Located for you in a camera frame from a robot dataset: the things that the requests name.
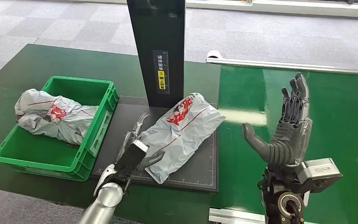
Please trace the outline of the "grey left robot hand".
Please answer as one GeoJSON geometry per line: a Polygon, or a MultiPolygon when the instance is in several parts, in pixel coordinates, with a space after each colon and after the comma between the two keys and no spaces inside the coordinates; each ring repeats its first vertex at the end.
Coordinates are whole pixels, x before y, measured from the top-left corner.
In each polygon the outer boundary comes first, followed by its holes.
{"type": "MultiPolygon", "coordinates": [[[[129,131],[124,139],[123,145],[121,149],[119,150],[117,154],[117,161],[122,157],[122,155],[125,152],[125,149],[138,137],[139,130],[141,126],[143,125],[144,120],[149,116],[149,113],[142,112],[139,116],[138,120],[136,121],[134,127],[129,131]]],[[[165,154],[164,150],[158,150],[155,152],[152,156],[146,157],[142,160],[142,162],[138,165],[136,171],[140,172],[144,170],[145,168],[159,162],[162,160],[163,156],[165,154]]]]}

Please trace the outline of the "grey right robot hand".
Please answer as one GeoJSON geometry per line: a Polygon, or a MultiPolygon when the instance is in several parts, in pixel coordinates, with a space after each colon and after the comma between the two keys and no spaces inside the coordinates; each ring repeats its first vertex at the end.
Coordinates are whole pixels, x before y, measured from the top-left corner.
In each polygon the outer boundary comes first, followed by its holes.
{"type": "Polygon", "coordinates": [[[312,119],[309,117],[309,89],[298,72],[289,82],[291,92],[283,87],[282,111],[275,133],[267,143],[249,123],[243,123],[244,139],[263,161],[271,166],[299,165],[308,146],[312,119]]]}

